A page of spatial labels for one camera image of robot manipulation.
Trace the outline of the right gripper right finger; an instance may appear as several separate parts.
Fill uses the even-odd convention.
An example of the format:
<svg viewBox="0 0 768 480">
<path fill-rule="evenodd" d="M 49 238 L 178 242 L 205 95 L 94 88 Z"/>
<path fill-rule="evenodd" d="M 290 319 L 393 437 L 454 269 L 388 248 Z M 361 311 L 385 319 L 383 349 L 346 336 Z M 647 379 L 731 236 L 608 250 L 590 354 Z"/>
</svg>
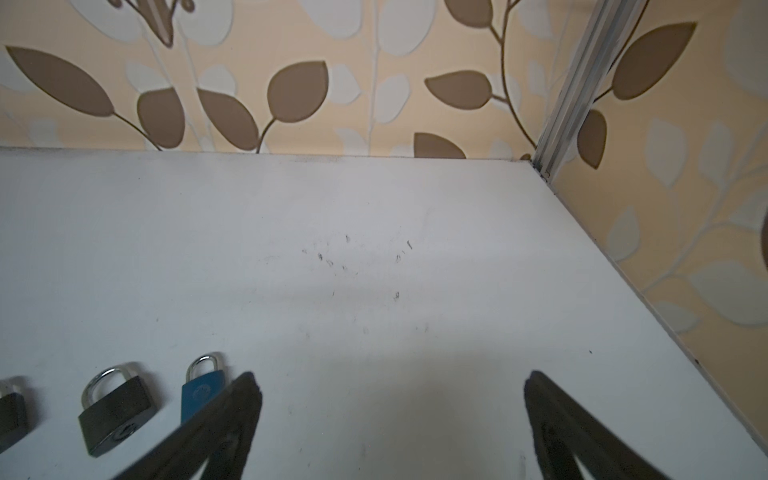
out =
<svg viewBox="0 0 768 480">
<path fill-rule="evenodd" d="M 665 479 L 541 371 L 524 385 L 537 462 L 545 479 Z"/>
</svg>

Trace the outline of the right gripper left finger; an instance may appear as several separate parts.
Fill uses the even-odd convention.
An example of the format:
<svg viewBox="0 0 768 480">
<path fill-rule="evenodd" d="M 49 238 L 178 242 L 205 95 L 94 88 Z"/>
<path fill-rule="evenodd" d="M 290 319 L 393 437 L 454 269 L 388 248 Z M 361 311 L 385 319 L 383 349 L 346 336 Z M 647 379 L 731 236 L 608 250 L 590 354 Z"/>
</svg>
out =
<svg viewBox="0 0 768 480">
<path fill-rule="evenodd" d="M 263 395 L 244 372 L 119 479 L 240 479 L 258 425 Z"/>
</svg>

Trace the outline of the blue padlock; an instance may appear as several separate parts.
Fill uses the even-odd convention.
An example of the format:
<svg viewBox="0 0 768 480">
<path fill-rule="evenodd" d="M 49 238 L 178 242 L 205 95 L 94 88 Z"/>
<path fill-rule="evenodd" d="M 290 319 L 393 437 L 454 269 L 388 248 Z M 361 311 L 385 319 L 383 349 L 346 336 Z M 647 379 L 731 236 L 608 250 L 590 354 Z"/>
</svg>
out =
<svg viewBox="0 0 768 480">
<path fill-rule="evenodd" d="M 202 355 L 191 362 L 181 389 L 180 422 L 185 423 L 223 391 L 226 374 L 215 353 Z"/>
</svg>

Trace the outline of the black padlock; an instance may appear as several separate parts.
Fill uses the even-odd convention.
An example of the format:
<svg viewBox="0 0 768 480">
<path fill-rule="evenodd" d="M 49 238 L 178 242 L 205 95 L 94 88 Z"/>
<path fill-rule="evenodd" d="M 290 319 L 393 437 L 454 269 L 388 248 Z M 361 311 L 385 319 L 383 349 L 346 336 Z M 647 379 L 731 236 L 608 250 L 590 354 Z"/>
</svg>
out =
<svg viewBox="0 0 768 480">
<path fill-rule="evenodd" d="M 122 383 L 96 398 L 97 387 L 115 374 L 123 377 Z M 94 458 L 113 450 L 158 411 L 146 382 L 124 366 L 94 376 L 81 393 L 81 404 L 78 421 L 87 453 Z"/>
</svg>

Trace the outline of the black padlock front keys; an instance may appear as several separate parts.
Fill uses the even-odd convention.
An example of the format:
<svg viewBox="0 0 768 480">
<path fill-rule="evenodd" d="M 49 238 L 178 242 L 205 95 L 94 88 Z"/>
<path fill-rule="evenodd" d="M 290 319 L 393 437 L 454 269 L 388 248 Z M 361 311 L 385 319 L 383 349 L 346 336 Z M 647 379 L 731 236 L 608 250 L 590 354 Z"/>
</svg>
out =
<svg viewBox="0 0 768 480">
<path fill-rule="evenodd" d="M 30 431 L 25 398 L 10 383 L 1 382 L 0 452 L 18 443 Z"/>
</svg>

